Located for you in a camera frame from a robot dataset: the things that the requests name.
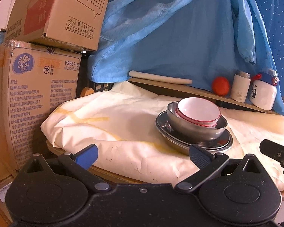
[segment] stacked dishes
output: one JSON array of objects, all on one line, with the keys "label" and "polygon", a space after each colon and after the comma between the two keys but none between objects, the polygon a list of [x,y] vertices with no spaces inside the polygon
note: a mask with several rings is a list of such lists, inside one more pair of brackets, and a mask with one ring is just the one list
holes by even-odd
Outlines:
[{"label": "stacked dishes", "polygon": [[180,100],[177,104],[176,115],[190,123],[214,128],[221,116],[217,105],[209,100],[189,97]]},{"label": "stacked dishes", "polygon": [[[214,127],[196,124],[197,119],[198,122],[204,122],[205,119],[202,120],[200,117],[196,119],[196,116],[194,116],[194,122],[191,122],[191,120],[182,118],[179,115],[179,111],[183,111],[182,106],[179,108],[180,102],[168,104],[167,111],[160,113],[156,118],[156,127],[166,139],[167,144],[186,155],[189,155],[189,147],[192,144],[197,144],[213,153],[225,151],[230,148],[233,139],[231,134],[226,130],[227,120],[220,114],[220,111],[218,113],[215,112],[218,119],[217,117],[215,118],[217,121]],[[191,109],[186,108],[186,110],[188,111],[184,111],[185,114],[182,112],[183,115],[188,116],[191,114],[191,112],[189,112]]]}]

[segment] rolling pin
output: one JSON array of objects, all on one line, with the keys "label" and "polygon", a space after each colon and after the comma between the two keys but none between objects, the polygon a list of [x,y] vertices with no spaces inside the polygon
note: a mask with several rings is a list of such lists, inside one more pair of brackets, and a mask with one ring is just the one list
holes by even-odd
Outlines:
[{"label": "rolling pin", "polygon": [[172,78],[166,76],[160,76],[150,73],[144,72],[136,72],[136,71],[129,71],[129,76],[133,78],[141,78],[147,80],[153,80],[158,82],[165,82],[165,83],[175,83],[175,84],[192,84],[193,81],[190,79],[183,79],[183,78]]}]

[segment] orange sticker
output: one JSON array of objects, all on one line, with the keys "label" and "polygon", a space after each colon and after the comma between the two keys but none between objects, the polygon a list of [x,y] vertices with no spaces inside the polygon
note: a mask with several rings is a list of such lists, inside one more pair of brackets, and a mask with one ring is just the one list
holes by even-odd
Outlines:
[{"label": "orange sticker", "polygon": [[54,66],[54,68],[61,68],[61,60],[39,57],[38,66],[45,67],[45,66]]}]

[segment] stainless steel plate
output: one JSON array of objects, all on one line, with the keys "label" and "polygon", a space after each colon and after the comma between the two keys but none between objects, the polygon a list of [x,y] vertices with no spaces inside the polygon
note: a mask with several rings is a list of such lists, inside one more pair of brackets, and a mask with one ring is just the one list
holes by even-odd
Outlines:
[{"label": "stainless steel plate", "polygon": [[[181,133],[173,130],[168,122],[168,116],[166,111],[162,112],[156,118],[156,127],[159,132],[165,137],[167,143],[179,152],[189,155],[189,147],[192,142],[190,139]],[[197,143],[200,147],[206,149],[209,152],[225,151],[231,147],[233,138],[228,130],[218,138],[210,142]]]}]

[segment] yellow stain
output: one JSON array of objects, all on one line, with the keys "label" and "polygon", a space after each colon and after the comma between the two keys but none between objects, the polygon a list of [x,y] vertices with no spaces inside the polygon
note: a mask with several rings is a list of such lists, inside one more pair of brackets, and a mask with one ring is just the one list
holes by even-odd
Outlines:
[{"label": "yellow stain", "polygon": [[[57,108],[55,111],[53,111],[53,113],[59,113],[59,114],[64,114],[64,115],[68,115],[75,123],[85,123],[91,127],[94,127],[96,129],[102,130],[104,132],[106,132],[107,134],[111,135],[116,141],[120,141],[120,142],[129,142],[129,140],[125,140],[125,139],[121,139],[119,136],[108,132],[105,129],[102,129],[98,126],[92,125],[90,124],[90,122],[97,122],[97,121],[108,121],[109,117],[98,117],[98,118],[78,118],[76,116],[76,114],[73,111],[68,111],[66,109],[63,108]],[[136,141],[136,142],[142,142],[150,147],[155,148],[157,151],[159,151],[160,153],[164,153],[164,154],[172,154],[172,155],[179,155],[181,153],[179,153],[178,151],[168,147],[168,146],[164,146],[161,145],[159,143],[155,143],[155,142],[146,142],[146,141]]]}]

